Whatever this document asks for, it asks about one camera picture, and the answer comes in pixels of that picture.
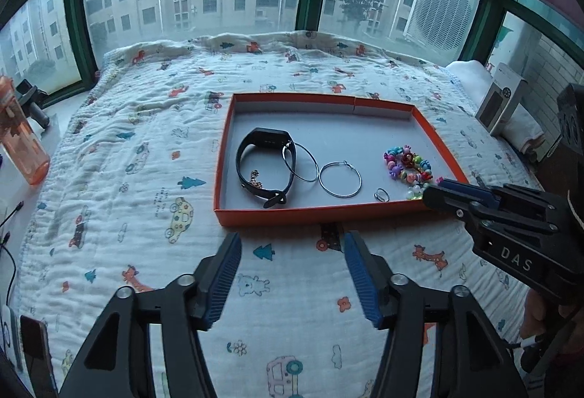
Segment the person's right hand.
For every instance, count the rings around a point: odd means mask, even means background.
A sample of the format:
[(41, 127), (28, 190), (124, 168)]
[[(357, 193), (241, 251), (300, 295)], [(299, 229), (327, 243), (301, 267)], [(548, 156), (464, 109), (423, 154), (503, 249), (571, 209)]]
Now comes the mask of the person's right hand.
[[(552, 315), (545, 306), (542, 296), (530, 289), (527, 292), (523, 324), (520, 326), (520, 338), (531, 338), (546, 331), (545, 321)], [(580, 309), (573, 316), (575, 327), (572, 335), (564, 344), (562, 352), (567, 356), (581, 356), (583, 354), (583, 310)]]

